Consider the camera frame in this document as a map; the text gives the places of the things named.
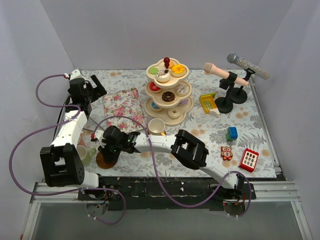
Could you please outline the orange round biscuit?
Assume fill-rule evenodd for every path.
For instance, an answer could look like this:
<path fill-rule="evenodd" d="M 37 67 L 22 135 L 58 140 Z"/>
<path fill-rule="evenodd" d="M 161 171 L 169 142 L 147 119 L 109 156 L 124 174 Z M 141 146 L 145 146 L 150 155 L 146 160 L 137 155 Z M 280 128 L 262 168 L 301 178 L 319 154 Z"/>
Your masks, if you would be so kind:
<path fill-rule="evenodd" d="M 169 63 L 169 68 L 171 69 L 174 65 L 175 65 L 175 63 L 171 61 L 171 62 Z"/>

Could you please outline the pink cup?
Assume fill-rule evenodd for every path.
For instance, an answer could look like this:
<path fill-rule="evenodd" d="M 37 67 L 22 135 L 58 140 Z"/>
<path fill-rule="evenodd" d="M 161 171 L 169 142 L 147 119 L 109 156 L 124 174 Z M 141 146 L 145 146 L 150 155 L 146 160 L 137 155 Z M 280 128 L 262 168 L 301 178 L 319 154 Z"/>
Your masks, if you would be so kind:
<path fill-rule="evenodd" d="M 86 143 L 85 143 L 83 134 L 81 134 L 81 135 L 79 136 L 77 145 L 78 145 L 78 146 L 86 147 Z"/>

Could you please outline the metal serving tongs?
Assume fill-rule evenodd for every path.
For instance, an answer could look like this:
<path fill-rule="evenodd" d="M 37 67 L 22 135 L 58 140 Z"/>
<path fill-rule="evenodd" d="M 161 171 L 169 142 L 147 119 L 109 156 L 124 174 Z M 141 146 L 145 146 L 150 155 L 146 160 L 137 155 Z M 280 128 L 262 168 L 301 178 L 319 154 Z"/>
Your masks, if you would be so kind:
<path fill-rule="evenodd" d="M 89 117 L 86 125 L 84 126 L 84 129 L 88 131 L 94 131 L 95 128 L 97 127 L 97 124 L 98 123 L 96 121 L 94 121 L 92 118 Z"/>

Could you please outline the white donut with chocolate square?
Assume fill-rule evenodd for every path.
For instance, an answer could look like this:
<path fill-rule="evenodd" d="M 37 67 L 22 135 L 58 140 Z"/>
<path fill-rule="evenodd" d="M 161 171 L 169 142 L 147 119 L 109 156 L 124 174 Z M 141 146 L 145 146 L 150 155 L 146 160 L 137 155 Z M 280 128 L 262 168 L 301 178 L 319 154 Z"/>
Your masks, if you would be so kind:
<path fill-rule="evenodd" d="M 166 83 L 170 80 L 170 78 L 171 74 L 167 69 L 159 70 L 155 75 L 155 79 L 160 83 Z"/>

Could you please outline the red glazed donut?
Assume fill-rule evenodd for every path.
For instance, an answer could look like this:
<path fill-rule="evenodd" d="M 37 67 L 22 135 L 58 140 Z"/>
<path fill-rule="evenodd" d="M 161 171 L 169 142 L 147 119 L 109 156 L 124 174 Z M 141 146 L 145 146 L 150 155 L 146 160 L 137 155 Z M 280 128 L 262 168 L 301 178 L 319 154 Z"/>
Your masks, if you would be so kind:
<path fill-rule="evenodd" d="M 162 88 L 158 87 L 153 81 L 150 83 L 149 85 L 149 90 L 152 92 L 152 93 L 159 93 Z"/>

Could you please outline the blue glazed donut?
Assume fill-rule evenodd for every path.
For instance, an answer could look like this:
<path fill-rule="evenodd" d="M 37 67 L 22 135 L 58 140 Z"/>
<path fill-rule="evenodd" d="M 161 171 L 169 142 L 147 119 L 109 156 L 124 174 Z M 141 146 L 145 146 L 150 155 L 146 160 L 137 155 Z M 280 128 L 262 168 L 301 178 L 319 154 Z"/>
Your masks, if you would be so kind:
<path fill-rule="evenodd" d="M 161 107 L 159 107 L 158 105 L 156 105 L 154 102 L 151 103 L 151 109 L 152 109 L 154 112 L 160 112 L 160 111 L 163 110 Z"/>

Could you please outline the green round biscuit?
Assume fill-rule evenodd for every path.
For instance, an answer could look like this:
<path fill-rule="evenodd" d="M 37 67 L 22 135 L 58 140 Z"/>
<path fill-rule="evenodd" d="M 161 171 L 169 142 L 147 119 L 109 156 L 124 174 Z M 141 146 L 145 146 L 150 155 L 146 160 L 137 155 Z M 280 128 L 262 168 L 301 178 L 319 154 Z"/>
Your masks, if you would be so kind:
<path fill-rule="evenodd" d="M 158 73 L 159 69 L 157 67 L 151 67 L 148 72 L 151 75 L 156 75 Z"/>

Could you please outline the floral serving tray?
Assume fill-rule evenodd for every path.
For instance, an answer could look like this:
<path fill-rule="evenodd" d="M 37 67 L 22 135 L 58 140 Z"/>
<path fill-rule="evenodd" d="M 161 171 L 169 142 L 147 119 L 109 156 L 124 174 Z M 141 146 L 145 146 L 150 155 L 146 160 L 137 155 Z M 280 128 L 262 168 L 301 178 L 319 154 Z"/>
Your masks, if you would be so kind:
<path fill-rule="evenodd" d="M 103 98 L 103 106 L 106 117 L 124 116 L 129 117 L 143 127 L 146 126 L 146 118 L 144 115 L 142 103 L 139 99 L 139 91 L 137 88 L 121 90 L 115 94 L 109 94 Z M 115 117 L 105 121 L 106 125 L 116 126 L 125 133 L 142 130 L 142 127 L 132 120 L 122 117 Z"/>

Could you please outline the yellow cup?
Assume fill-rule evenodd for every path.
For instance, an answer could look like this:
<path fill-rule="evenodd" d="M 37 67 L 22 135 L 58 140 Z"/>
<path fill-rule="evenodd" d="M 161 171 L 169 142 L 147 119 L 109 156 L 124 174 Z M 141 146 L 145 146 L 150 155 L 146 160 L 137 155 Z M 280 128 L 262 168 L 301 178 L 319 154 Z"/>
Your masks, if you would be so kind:
<path fill-rule="evenodd" d="M 148 133 L 151 135 L 165 136 L 166 124 L 160 118 L 153 118 L 148 123 Z"/>

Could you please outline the chocolate sprinkled donut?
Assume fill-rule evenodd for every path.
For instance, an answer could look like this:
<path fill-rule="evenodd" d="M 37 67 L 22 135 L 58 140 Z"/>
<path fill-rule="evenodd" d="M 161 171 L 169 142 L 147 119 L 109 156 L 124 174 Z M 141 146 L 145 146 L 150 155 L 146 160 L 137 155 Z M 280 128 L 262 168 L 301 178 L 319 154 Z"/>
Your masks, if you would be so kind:
<path fill-rule="evenodd" d="M 166 91 L 162 94 L 161 99 L 165 103 L 171 103 L 175 100 L 176 95 L 171 91 Z"/>

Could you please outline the purple sprinkled donut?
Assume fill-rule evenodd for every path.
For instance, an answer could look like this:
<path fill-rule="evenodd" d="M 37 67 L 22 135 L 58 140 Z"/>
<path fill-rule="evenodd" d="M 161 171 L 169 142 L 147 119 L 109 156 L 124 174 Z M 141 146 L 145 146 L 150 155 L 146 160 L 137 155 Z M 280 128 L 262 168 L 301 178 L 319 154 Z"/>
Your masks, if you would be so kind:
<path fill-rule="evenodd" d="M 188 99 L 185 99 L 185 100 L 180 101 L 178 105 L 179 105 L 179 106 L 185 106 L 185 105 L 188 104 L 188 102 L 189 102 L 189 100 L 188 100 Z"/>

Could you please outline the cream three-tier dessert stand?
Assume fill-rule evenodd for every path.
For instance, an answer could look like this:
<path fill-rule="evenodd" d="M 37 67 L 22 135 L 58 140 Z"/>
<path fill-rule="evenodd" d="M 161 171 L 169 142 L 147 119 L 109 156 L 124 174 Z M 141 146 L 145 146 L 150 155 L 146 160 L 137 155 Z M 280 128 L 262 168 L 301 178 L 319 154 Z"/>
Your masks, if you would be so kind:
<path fill-rule="evenodd" d="M 166 126 L 181 125 L 194 105 L 192 86 L 187 81 L 189 74 L 186 65 L 171 57 L 150 65 L 146 69 L 145 112 L 162 119 Z"/>

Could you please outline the white donut chocolate stripes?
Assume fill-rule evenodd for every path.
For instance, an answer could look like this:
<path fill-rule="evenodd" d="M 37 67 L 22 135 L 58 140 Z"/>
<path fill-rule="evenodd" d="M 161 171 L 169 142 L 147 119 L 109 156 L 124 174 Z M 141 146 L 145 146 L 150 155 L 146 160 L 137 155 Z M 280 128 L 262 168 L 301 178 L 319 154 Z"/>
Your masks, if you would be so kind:
<path fill-rule="evenodd" d="M 190 87 L 185 83 L 181 83 L 175 88 L 175 94 L 180 97 L 186 96 L 189 92 Z"/>

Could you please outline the yellow glazed donut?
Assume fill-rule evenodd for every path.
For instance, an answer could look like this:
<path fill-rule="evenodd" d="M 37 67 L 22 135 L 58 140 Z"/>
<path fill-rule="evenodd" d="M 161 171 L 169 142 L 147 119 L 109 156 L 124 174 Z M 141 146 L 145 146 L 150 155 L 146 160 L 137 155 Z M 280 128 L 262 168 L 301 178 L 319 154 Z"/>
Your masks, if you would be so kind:
<path fill-rule="evenodd" d="M 186 74 L 186 67 L 183 64 L 175 64 L 172 66 L 170 74 L 174 77 L 182 77 Z"/>

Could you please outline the brown wooden coaster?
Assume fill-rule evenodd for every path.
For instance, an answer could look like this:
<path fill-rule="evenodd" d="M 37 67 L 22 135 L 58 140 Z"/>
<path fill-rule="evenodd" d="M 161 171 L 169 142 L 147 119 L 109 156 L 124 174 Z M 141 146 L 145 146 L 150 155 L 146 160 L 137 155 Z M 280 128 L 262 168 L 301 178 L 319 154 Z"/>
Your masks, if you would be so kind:
<path fill-rule="evenodd" d="M 96 155 L 96 163 L 102 169 L 110 169 L 118 162 L 119 155 L 113 153 L 103 153 L 101 151 Z"/>

